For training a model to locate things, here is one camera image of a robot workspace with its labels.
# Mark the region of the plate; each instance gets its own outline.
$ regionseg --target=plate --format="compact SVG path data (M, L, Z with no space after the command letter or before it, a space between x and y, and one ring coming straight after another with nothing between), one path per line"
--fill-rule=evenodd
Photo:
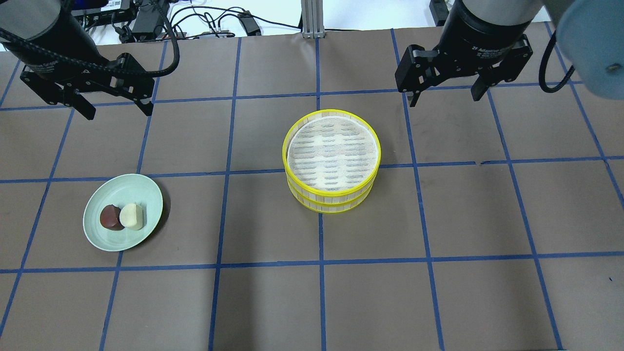
M139 230L110 230L100 224L100 213L106 205L120 209L130 203L143 208L144 226ZM156 183L141 174L124 174L102 184L89 199L82 215L84 235L93 246L104 251L121 251L145 240L162 215L162 193Z

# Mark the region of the brown chocolate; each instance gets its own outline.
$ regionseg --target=brown chocolate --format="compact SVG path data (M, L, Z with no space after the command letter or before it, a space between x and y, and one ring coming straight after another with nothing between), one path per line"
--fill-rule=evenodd
M119 212L121 209L114 205L107 205L100 213L100 224L102 227L110 230L122 230L124 226L119 220Z

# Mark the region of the metal post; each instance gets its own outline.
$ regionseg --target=metal post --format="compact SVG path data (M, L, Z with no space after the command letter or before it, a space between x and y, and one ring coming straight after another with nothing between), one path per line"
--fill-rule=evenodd
M301 22L305 39L325 37L323 0L301 0Z

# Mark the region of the basket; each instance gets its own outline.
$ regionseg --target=basket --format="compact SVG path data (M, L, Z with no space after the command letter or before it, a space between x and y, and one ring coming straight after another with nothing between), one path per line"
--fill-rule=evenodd
M360 117L325 109L301 118L282 146L294 197L320 213L350 210L370 193L381 162L377 134Z

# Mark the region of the yellow rim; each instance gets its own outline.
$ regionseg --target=yellow rim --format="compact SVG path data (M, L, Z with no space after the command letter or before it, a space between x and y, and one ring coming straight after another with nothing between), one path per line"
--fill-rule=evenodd
M369 188L367 191L363 192L364 198L362 199L362 201L358 202L355 206L353 207L349 207L348 209L344 209L341 211L323 211L323 210L317 210L317 209L313 209L312 207L304 204L303 202L301 202L299 200L299 198L297 198L297 196L295 195L295 193L293 192L293 195L295 196L295 200L297 200L297 202L299 202L303 207L307 208L308 210L312 210L314 212L318 212L318 213L323 213L323 214L338 214L338 213L343 213L343 212L347 212L349 210L353 210L354 208L356 208L357 206L359 206L360 204L362 204L362 202L364 202L364 200L366 200L366 197L368 196L368 194L371 192L372 188Z
M350 189L341 190L341 191L318 190L318 189L315 189L315 188L313 188L313 187L311 187L309 185L306 185L304 182L300 181L299 178L297 178L295 176L295 174L290 169L290 167L288 167L288 162L286 160L286 156L287 156L286 152L288 151L288 138L290 137L290 135L292 135L293 130L295 129L295 127L297 127L301 123L303 123L303 121L305 121L307 118L309 118L311 116L314 116L316 114L322 114L324 112L338 112L338 113L347 114L347 115L357 119L359 122L362 122L364 124L364 126L368 129L368 131L370 131L373 134L373 137L375 139L375 144L377 145L377 150L379 151L378 156L377 156L377 163L375 165L375 171L372 172L371 175L369 175L362 183L360 183L360 185L357 185L357 186L352 187ZM375 133L373 128L368 123L366 123L365 120L363 120L360 117L358 117L358 116L356 116L356 115L354 115L354 114L352 114L350 112L347 112L347 111L338 110L338 109L324 109L324 110L314 111L312 113L309 113L309 114L303 116L301 119L299 119L297 121L297 123L293 124L293 126L290 127L290 130L288 131L288 133L286 134L286 138L284 139L284 144L281 147L281 159L282 159L282 162L284 163L284 169L286 170L286 173L288 174L290 179L292 179L295 182L295 184L298 185L299 187L307 190L308 192L311 192L314 195L330 196L330 197L345 196L345 195L352 194L352 193L362 189L373 178L375 178L375 175L377 174L376 170L379 168L379 165L381 163L381 144L379 143L379 138L377 138L377 134Z
M360 197L362 197L364 194L366 194L367 192L364 191L362 194L354 197L351 200L345 201L345 202L336 202L336 203L332 203L332 204L327 204L325 202L319 202L316 200L312 200L309 197L305 196L304 194L302 194L297 188L294 187L293 183L290 181L290 179L288 177L286 177L286 181L288 182L288 185L290 185L290 189L294 190L297 194L299 194L301 197L303 197L304 199L306 199L307 201L313 203L314 205L319 205L319 206L328 206L328 207L339 207L339 206L344 206L344 205L348 205L348 204L352 204L353 202L356 202ZM369 189L367 189L368 191L370 191L370 188L373 187L373 181L371 181L370 183L371 185L369 186Z

